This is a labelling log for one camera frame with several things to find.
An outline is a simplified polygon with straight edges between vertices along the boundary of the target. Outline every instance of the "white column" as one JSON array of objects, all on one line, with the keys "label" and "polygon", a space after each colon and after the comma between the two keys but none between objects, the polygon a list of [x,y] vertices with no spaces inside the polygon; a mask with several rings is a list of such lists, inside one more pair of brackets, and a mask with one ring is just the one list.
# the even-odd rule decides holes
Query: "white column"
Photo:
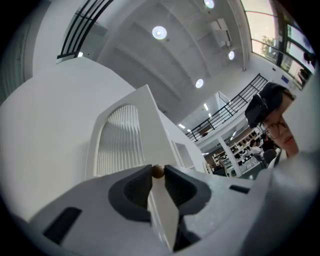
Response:
[{"label": "white column", "polygon": [[237,163],[237,160],[234,156],[234,154],[231,152],[230,148],[227,146],[227,144],[225,143],[225,141],[222,139],[221,136],[218,137],[218,141],[220,142],[221,146],[223,147],[226,155],[228,156],[233,168],[234,168],[234,171],[236,173],[236,175],[238,177],[240,177],[242,175],[241,171],[240,171],[240,167]]}]

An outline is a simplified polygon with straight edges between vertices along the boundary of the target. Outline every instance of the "white wall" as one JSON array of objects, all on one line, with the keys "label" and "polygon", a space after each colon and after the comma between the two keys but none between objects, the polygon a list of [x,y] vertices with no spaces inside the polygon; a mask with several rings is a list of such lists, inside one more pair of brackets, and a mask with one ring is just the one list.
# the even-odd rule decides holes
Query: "white wall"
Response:
[{"label": "white wall", "polygon": [[164,128],[169,136],[169,138],[179,144],[184,144],[191,160],[194,163],[194,167],[198,172],[204,173],[203,163],[206,161],[202,156],[200,149],[190,140],[187,136],[177,127],[173,122],[169,120],[163,113],[160,113],[161,120],[163,122]]},{"label": "white wall", "polygon": [[26,80],[40,71],[53,67],[61,50],[65,32],[84,0],[42,1],[31,13],[24,60]]},{"label": "white wall", "polygon": [[[85,179],[89,140],[99,114],[135,89],[110,69],[74,58],[35,75],[0,107],[0,184],[25,220]],[[159,113],[172,140],[185,144],[198,171],[200,150]]]}]

